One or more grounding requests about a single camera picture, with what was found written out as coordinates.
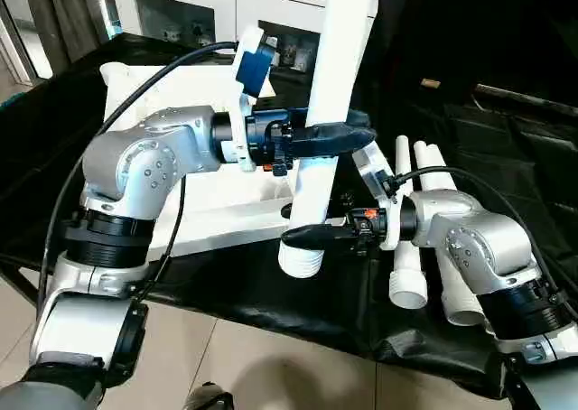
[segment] white cabinet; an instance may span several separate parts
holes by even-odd
[[[321,33],[325,8],[289,0],[237,0],[237,37],[249,25],[276,23]]]
[[[312,73],[326,1],[116,0],[123,31],[190,46],[238,40],[247,26],[260,26],[277,38],[280,66],[308,74]],[[378,0],[371,0],[366,42],[377,10]],[[295,64],[292,56],[297,58]]]
[[[116,0],[124,32],[186,45],[235,41],[235,0]]]

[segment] white plastic tube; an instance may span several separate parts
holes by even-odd
[[[313,75],[307,126],[344,122],[350,108],[358,59],[365,41],[370,0],[327,0]],[[302,159],[289,228],[325,220],[337,157]],[[290,276],[311,277],[321,268],[322,251],[279,247],[279,265]]]
[[[407,136],[398,136],[396,140],[396,173],[407,173],[412,170]],[[406,182],[397,193],[399,207],[403,196],[414,190],[411,180]],[[389,300],[400,308],[420,309],[427,304],[427,282],[422,273],[419,248],[411,241],[400,241],[394,255],[394,271],[389,276]]]
[[[432,166],[445,166],[445,160],[443,159],[442,152],[436,144],[429,144],[427,146],[427,155],[430,159],[430,164]],[[452,175],[448,172],[436,172],[428,175],[433,175],[435,177],[435,184],[438,189],[449,189],[451,191],[457,191],[455,187],[455,182],[453,182]]]
[[[414,144],[415,159],[418,168],[426,166],[445,166],[442,154],[435,145],[424,142]],[[438,173],[428,173],[420,177],[424,191],[434,189],[455,189],[452,176],[438,177]],[[442,305],[445,318],[455,326],[473,326],[485,322],[484,312],[476,296],[463,281],[458,269],[443,249],[435,249],[443,292]]]

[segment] floor tile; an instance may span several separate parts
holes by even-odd
[[[376,410],[509,410],[507,400],[471,394],[444,378],[417,371],[378,366]]]
[[[33,306],[0,277],[0,363],[33,321]]]
[[[0,363],[0,388],[19,381],[28,369],[28,350],[34,327],[30,325],[17,340],[10,354]]]
[[[99,410],[180,409],[199,368],[215,319],[149,303],[146,335],[136,372],[107,391]]]
[[[238,410],[373,410],[375,371],[349,354],[219,320],[194,386],[218,384]]]

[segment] glass cabinet door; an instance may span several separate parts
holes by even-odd
[[[116,0],[124,32],[199,47],[235,41],[235,0]]]
[[[191,47],[215,42],[214,10],[173,0],[136,0],[144,36]]]

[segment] black fabric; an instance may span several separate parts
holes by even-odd
[[[71,69],[0,111],[5,163],[0,184],[0,266],[36,267],[57,193],[74,161],[102,123],[106,87],[98,67],[107,61],[165,64],[183,53],[165,42],[122,35],[75,62]],[[307,105],[308,88],[272,76],[280,94],[270,107]],[[544,251],[578,278],[578,199],[573,171],[578,129],[539,117],[497,116],[450,107],[417,95],[374,98],[358,88],[353,101],[370,110],[382,149],[393,156],[394,138],[437,143],[448,163],[484,177],[514,202]],[[486,206],[503,211],[487,192],[458,181]],[[81,180],[66,201],[78,204]],[[340,158],[333,197],[352,193],[355,206],[375,202],[350,158]],[[423,252],[429,303],[404,311],[387,295],[392,255],[361,258],[327,252],[312,279],[296,280],[277,264],[278,240],[174,258],[155,287],[157,301],[454,379],[486,396],[499,396],[502,373],[482,328],[457,328],[443,317],[441,284],[432,252]]]

